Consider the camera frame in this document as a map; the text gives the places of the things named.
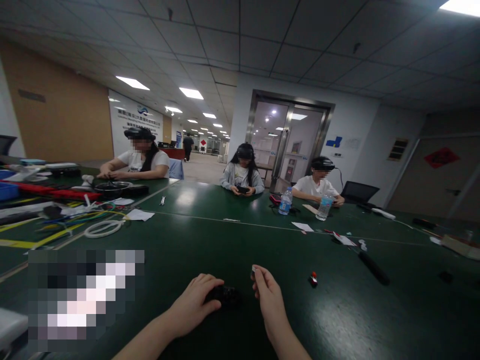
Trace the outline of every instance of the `gray hoodie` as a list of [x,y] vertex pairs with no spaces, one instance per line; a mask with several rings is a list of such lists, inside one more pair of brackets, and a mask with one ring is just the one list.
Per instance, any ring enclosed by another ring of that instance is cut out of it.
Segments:
[[[234,171],[235,164],[229,162],[226,165],[225,170],[223,171],[223,176],[220,179],[220,185],[223,186],[227,190],[231,190],[232,186],[235,186],[235,171]],[[261,194],[265,190],[264,182],[260,177],[260,173],[258,170],[254,170],[251,179],[252,187],[255,188],[255,194]],[[242,187],[246,188],[249,186],[249,179],[248,179],[248,172],[246,173],[245,177],[241,181]]]

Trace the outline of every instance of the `plastic water bottle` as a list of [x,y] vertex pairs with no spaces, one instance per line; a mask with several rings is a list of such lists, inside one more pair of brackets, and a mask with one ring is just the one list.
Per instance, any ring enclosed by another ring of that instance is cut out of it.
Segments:
[[292,206],[292,200],[294,196],[292,195],[292,188],[288,187],[286,191],[281,196],[280,207],[278,208],[278,213],[282,215],[288,215],[290,211],[290,206]]
[[318,220],[325,221],[329,216],[330,208],[332,207],[332,203],[334,202],[334,197],[328,194],[325,194],[321,197],[321,203],[318,207],[318,212],[316,213],[315,217]]

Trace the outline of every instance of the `coiled white cable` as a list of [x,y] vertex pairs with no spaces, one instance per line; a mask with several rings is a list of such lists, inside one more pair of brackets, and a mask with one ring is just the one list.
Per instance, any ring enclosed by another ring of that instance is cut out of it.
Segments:
[[108,235],[111,235],[113,233],[116,233],[122,225],[125,223],[125,220],[107,220],[107,221],[102,221],[96,224],[93,224],[92,226],[89,226],[83,235],[85,235],[86,238],[89,239],[98,239],[98,238],[103,238]]

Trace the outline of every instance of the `chair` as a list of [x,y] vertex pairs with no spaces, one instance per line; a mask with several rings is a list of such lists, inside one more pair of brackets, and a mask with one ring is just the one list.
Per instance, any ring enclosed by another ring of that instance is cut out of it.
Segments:
[[170,158],[170,179],[183,180],[184,177],[184,165],[182,160]]
[[347,181],[340,195],[348,204],[366,204],[379,190],[379,187]]
[[0,135],[0,153],[8,155],[15,140],[17,140],[16,136]]

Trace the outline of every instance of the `black chair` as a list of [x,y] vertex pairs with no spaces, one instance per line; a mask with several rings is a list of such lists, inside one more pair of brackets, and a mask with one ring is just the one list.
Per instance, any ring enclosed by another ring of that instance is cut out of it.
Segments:
[[0,152],[2,155],[8,155],[10,147],[17,140],[16,136],[0,135]]
[[348,204],[366,204],[379,190],[379,187],[347,181],[340,195]]

